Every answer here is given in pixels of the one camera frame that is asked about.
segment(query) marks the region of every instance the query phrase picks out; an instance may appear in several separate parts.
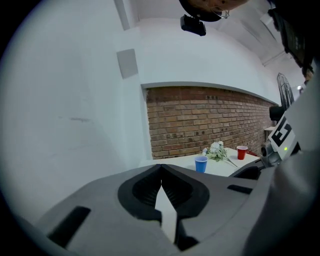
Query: brick wall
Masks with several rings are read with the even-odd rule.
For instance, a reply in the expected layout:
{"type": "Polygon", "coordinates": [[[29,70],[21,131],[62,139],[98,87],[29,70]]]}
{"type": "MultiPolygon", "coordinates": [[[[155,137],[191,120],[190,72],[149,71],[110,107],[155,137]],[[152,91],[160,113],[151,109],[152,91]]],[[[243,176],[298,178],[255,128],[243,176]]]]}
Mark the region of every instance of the brick wall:
{"type": "Polygon", "coordinates": [[[154,159],[200,153],[215,141],[260,152],[264,128],[273,123],[274,104],[245,93],[207,87],[147,90],[147,113],[154,159]]]}

